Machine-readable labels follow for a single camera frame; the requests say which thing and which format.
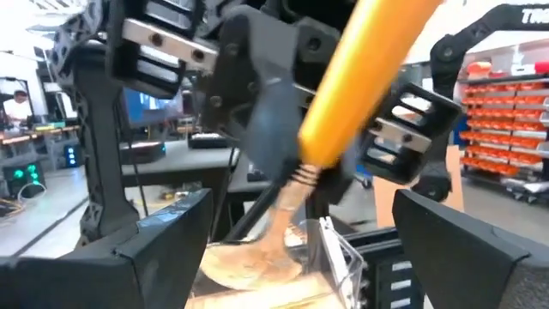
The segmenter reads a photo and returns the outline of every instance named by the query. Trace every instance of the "wooden board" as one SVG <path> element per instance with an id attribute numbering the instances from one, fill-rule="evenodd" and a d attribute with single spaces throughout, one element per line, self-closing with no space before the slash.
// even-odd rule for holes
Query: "wooden board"
<path id="1" fill-rule="evenodd" d="M 460 150 L 458 146 L 449 146 L 446 152 L 446 168 L 452 180 L 452 192 L 444 201 L 444 205 L 463 211 L 462 170 L 460 169 Z M 385 179 L 374 177 L 374 197 L 376 200 L 377 226 L 393 227 L 393 198 L 395 191 L 409 188 L 405 185 L 397 185 Z"/>
<path id="2" fill-rule="evenodd" d="M 236 291 L 203 295 L 191 295 L 185 309 L 203 308 L 307 308 L 344 309 L 339 296 L 320 273 L 301 276 L 283 286 L 264 288 L 257 291 Z"/>

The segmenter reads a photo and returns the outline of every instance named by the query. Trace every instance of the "green light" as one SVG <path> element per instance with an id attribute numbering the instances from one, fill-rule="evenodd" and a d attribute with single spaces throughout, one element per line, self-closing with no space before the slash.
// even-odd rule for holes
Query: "green light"
<path id="1" fill-rule="evenodd" d="M 14 171 L 14 178 L 16 179 L 22 179 L 23 176 L 25 176 L 25 173 L 22 170 L 16 170 Z"/>

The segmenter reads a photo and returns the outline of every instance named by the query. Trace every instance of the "black robot frame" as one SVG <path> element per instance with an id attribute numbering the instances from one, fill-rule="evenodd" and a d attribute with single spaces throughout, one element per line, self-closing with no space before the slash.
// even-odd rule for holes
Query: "black robot frame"
<path id="1" fill-rule="evenodd" d="M 121 85 L 107 79 L 107 75 L 114 76 L 124 81 L 126 87 L 166 97 L 177 91 L 184 63 L 169 68 L 177 71 L 176 81 L 148 79 L 146 87 L 139 83 L 135 72 L 131 75 L 131 70 L 117 71 L 112 62 L 116 55 L 109 54 L 112 49 L 106 50 L 101 33 L 108 30 L 108 39 L 117 42 L 116 28 L 122 26 L 127 15 L 136 12 L 128 9 L 131 6 L 120 5 L 127 9 L 126 15 L 122 15 L 122 19 L 120 16 L 109 19 L 114 9 L 108 4 L 92 1 L 84 13 L 63 25 L 57 32 L 56 47 L 51 54 L 57 82 L 73 94 L 81 121 L 80 137 L 87 154 L 90 194 L 90 205 L 81 227 L 86 242 L 91 244 L 59 259 L 5 258 L 0 264 L 0 285 L 7 287 L 0 289 L 2 308 L 181 308 L 198 269 L 214 213 L 211 193 L 208 189 L 199 191 L 138 221 L 136 210 L 125 199 L 119 166 L 118 120 L 113 111 Z M 498 30 L 547 30 L 546 20 L 534 19 L 536 23 L 532 23 L 531 18 L 523 16 L 548 9 L 549 5 L 502 4 L 458 34 L 439 40 L 431 50 L 434 90 L 452 98 L 468 49 Z M 186 10 L 185 14 L 192 21 L 202 18 L 200 14 L 197 17 L 196 12 Z M 192 38 L 196 25 L 192 23 L 188 39 Z M 118 39 L 118 44 L 114 43 L 116 47 L 137 55 L 123 44 L 120 33 Z M 287 76 L 287 70 L 281 73 Z M 440 147 L 434 149 L 430 159 L 438 165 L 445 162 L 448 133 L 438 136 L 435 142 Z M 253 148 L 245 150 L 252 154 L 254 151 Z M 431 167 L 434 168 L 425 169 L 420 186 L 416 187 L 430 197 L 433 180 L 448 178 L 444 175 L 445 169 Z M 339 174 L 343 175 L 342 179 L 339 176 L 328 179 L 346 179 L 345 173 Z M 398 180 L 401 175 L 383 176 Z M 314 198 L 322 202 L 311 207 L 308 215 L 328 215 L 327 202 L 338 197 L 342 189 L 345 186 L 336 192 L 318 191 Z M 393 211 L 404 252 L 436 308 L 546 307 L 549 302 L 547 247 L 456 213 L 411 191 L 397 192 Z M 177 262 L 183 255 L 184 267 Z M 171 289 L 159 290 L 159 287 Z"/>

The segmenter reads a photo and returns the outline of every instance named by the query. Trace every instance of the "clear plastic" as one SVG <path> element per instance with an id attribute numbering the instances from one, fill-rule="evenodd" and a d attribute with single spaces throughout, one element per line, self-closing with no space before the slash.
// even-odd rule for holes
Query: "clear plastic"
<path id="1" fill-rule="evenodd" d="M 285 245 L 286 253 L 301 265 L 297 277 L 265 288 L 237 290 L 213 282 L 199 270 L 185 308 L 359 308 L 364 261 L 333 228 L 317 220 L 304 221 L 287 229 Z M 226 261 L 228 271 L 237 263 L 238 257 Z"/>

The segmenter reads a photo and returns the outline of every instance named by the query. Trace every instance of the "floor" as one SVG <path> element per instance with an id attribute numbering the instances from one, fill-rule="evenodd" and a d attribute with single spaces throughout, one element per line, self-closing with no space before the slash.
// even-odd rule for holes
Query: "floor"
<path id="1" fill-rule="evenodd" d="M 48 192 L 42 198 L 27 203 L 26 210 L 21 214 L 0 220 L 0 255 L 55 258 L 74 247 L 79 236 L 78 222 L 87 198 L 83 171 L 75 169 L 50 173 L 46 183 Z M 162 190 L 159 186 L 145 188 L 151 212 L 166 205 L 158 198 Z M 549 207 L 517 202 L 504 193 L 466 179 L 463 180 L 463 193 L 465 211 L 471 216 L 549 245 L 549 238 L 546 237 L 549 232 Z M 127 189 L 126 194 L 129 199 L 140 200 L 136 188 Z M 355 184 L 340 205 L 332 206 L 331 212 L 343 221 L 358 223 L 354 225 L 358 230 L 367 231 L 376 228 L 373 205 L 373 191 L 366 191 Z M 46 230 L 51 225 L 56 226 L 51 231 Z M 41 233 L 45 236 L 32 243 Z M 427 303 L 425 308 L 432 307 Z"/>

